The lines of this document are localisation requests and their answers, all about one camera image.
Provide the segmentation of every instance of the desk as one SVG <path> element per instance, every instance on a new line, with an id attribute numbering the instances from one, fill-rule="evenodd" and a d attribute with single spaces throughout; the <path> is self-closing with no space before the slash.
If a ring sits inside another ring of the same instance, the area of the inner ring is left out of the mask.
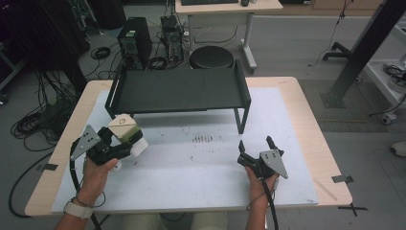
<path id="1" fill-rule="evenodd" d="M 341 173 L 296 79 L 289 77 L 247 78 L 247 83 L 250 87 L 278 87 L 280 89 L 319 198 L 318 206 L 350 204 L 352 197 L 347 185 L 344 182 L 334 183 L 331 179 L 332 176 Z M 45 171 L 42 174 L 26 207 L 27 215 L 52 214 L 51 207 L 69 161 L 71 145 L 81 135 L 99 92 L 109 90 L 111 84 L 112 80 L 94 80 L 87 84 L 49 161 L 50 164 L 56 164 L 58 167 L 55 171 Z"/>
<path id="2" fill-rule="evenodd" d="M 281 9 L 282 5 L 278 0 L 258 0 L 256 4 L 250 3 L 248 7 L 242 7 L 240 3 L 182 6 L 181 0 L 175 1 L 176 12 L 188 16 L 191 52 L 194 50 L 193 27 L 246 25 L 245 37 L 241 41 L 244 54 L 252 70 L 257 68 L 249 46 L 254 13 Z"/>

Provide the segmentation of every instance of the computer tower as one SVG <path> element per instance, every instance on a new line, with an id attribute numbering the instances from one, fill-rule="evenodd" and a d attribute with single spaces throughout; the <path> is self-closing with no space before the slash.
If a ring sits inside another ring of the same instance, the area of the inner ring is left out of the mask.
<path id="1" fill-rule="evenodd" d="M 144 17 L 129 17 L 117 39 L 125 67 L 145 70 L 152 52 L 147 20 Z"/>
<path id="2" fill-rule="evenodd" d="M 183 60 L 182 32 L 176 24 L 175 16 L 161 17 L 163 43 L 167 50 L 168 62 Z"/>
<path id="3" fill-rule="evenodd" d="M 125 23 L 124 7 L 121 0 L 90 0 L 89 4 L 102 29 L 118 29 Z"/>

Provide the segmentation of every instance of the gray floor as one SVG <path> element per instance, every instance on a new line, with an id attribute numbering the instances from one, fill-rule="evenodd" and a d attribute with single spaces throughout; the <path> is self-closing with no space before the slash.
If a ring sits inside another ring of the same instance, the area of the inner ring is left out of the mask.
<path id="1" fill-rule="evenodd" d="M 164 8 L 135 7 L 125 8 L 127 16 L 147 16 L 149 25 L 157 23 Z M 346 18 L 339 24 L 334 40 L 351 47 L 360 35 L 369 18 Z M 319 61 L 317 56 L 328 47 L 336 17 L 256 17 L 252 31 L 251 48 L 259 68 L 254 74 L 245 68 L 245 74 L 258 77 L 293 76 L 300 80 L 335 80 L 345 65 L 343 59 Z M 244 27 L 238 27 L 237 41 L 226 46 L 236 58 L 245 61 L 239 47 L 243 38 Z M 151 37 L 157 32 L 150 28 Z M 199 39 L 227 39 L 234 32 L 232 27 L 211 28 Z M 109 46 L 116 42 L 114 32 L 104 35 L 91 35 L 91 49 Z M 393 58 L 401 56 L 405 51 L 395 39 L 389 37 L 385 47 L 380 49 L 375 58 Z M 98 71 L 108 70 L 112 56 Z M 89 73 L 97 62 L 84 54 L 79 60 L 84 74 Z M 371 84 L 359 84 L 364 97 L 376 111 L 386 109 L 388 102 Z M 12 184 L 33 162 L 48 151 L 32 152 L 24 148 L 22 140 L 10 135 L 12 124 L 20 120 L 29 111 L 38 106 L 36 99 L 37 81 L 30 69 L 26 69 L 4 89 L 10 102 L 0 106 L 0 136 L 2 137 L 0 174 L 2 182 L 0 199 L 0 229 L 51 229 L 58 217 L 16 218 L 8 209 L 8 197 Z M 350 175 L 354 182 L 349 189 L 355 207 L 365 207 L 368 211 L 357 211 L 357 217 L 350 210 L 337 207 L 326 208 L 292 208 L 278 209 L 281 229 L 405 229 L 406 226 L 406 158 L 396 157 L 389 152 L 389 146 L 398 141 L 406 140 L 406 111 L 399 109 L 397 120 L 387 126 L 388 132 L 324 132 L 334 158 L 344 175 Z M 39 134 L 30 138 L 27 145 L 40 149 L 46 147 L 45 140 Z M 16 188 L 13 205 L 22 213 L 28 199 L 41 176 L 36 167 L 28 173 Z M 110 217 L 103 229 L 118 229 L 121 216 Z M 246 212 L 229 213 L 230 230 L 244 229 Z"/>

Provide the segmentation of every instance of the black stool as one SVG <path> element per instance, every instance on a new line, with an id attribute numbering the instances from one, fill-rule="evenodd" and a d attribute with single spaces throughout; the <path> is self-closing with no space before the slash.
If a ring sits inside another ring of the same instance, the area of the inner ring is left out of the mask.
<path id="1" fill-rule="evenodd" d="M 189 59 L 193 69 L 232 68 L 233 55 L 218 46 L 204 46 L 196 49 Z"/>

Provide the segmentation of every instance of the wristwatch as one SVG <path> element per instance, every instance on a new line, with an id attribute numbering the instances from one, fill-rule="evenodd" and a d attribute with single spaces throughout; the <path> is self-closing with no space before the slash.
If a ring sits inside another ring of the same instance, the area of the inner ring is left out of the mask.
<path id="1" fill-rule="evenodd" d="M 90 217 L 92 217 L 93 209 L 91 207 L 83 207 L 72 203 L 72 201 L 73 199 L 69 200 L 66 203 L 63 212 L 80 219 L 89 219 Z"/>

